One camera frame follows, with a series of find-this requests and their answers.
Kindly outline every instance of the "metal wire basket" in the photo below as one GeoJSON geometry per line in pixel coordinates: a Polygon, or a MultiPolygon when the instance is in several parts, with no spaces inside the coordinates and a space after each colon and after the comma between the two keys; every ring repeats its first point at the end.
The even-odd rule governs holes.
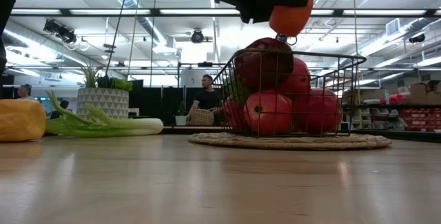
{"type": "Polygon", "coordinates": [[[255,137],[350,135],[350,128],[341,134],[338,127],[343,116],[351,127],[358,66],[365,61],[342,54],[239,50],[212,83],[222,128],[255,137]],[[308,68],[300,57],[334,66],[308,68]],[[350,111],[343,112],[343,102],[350,111]]]}

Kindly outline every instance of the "red apple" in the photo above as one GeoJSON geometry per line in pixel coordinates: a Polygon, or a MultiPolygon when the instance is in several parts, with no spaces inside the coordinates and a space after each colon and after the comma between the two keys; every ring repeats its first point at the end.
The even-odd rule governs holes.
{"type": "Polygon", "coordinates": [[[342,122],[338,97],[328,89],[310,89],[309,95],[297,96],[292,106],[295,127],[308,134],[334,131],[342,122]]]}
{"type": "Polygon", "coordinates": [[[294,58],[294,70],[292,74],[277,87],[277,90],[290,99],[293,99],[299,94],[308,93],[310,83],[311,75],[309,74],[306,63],[301,59],[294,58]]]}
{"type": "MultiPolygon", "coordinates": [[[[246,48],[291,52],[288,44],[273,38],[258,39],[246,48]]],[[[274,88],[276,83],[286,80],[294,68],[292,58],[290,53],[244,52],[234,59],[234,70],[244,86],[255,90],[265,90],[274,88]]]]}
{"type": "Polygon", "coordinates": [[[243,111],[248,126],[260,135],[291,131],[291,100],[275,90],[252,94],[243,111]]]}
{"type": "Polygon", "coordinates": [[[223,110],[227,118],[228,125],[235,131],[245,131],[247,125],[243,118],[243,107],[236,103],[236,101],[229,97],[223,103],[223,110]]]}

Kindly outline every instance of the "white planter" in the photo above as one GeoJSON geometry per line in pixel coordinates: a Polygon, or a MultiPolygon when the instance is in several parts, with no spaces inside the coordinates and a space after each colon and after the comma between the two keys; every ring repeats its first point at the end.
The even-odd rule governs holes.
{"type": "Polygon", "coordinates": [[[175,116],[176,125],[187,125],[187,117],[186,116],[175,116]]]}
{"type": "Polygon", "coordinates": [[[91,103],[102,109],[114,119],[128,119],[129,92],[125,90],[107,88],[82,88],[78,90],[78,108],[76,114],[88,119],[89,110],[85,103],[91,103]]]}

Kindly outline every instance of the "wicker basket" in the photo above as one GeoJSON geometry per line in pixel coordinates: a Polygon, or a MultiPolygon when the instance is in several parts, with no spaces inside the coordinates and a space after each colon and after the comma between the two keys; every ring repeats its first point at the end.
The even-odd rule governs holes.
{"type": "Polygon", "coordinates": [[[214,115],[212,110],[195,109],[190,117],[190,125],[213,125],[214,115]]]}

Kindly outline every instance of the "round jute mat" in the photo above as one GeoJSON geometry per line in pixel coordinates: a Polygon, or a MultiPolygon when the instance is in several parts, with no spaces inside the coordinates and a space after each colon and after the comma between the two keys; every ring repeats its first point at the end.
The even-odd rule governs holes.
{"type": "Polygon", "coordinates": [[[383,136],[351,134],[335,137],[274,137],[252,138],[228,133],[193,134],[189,142],[223,147],[269,150],[354,150],[388,147],[392,141],[383,136]]]}

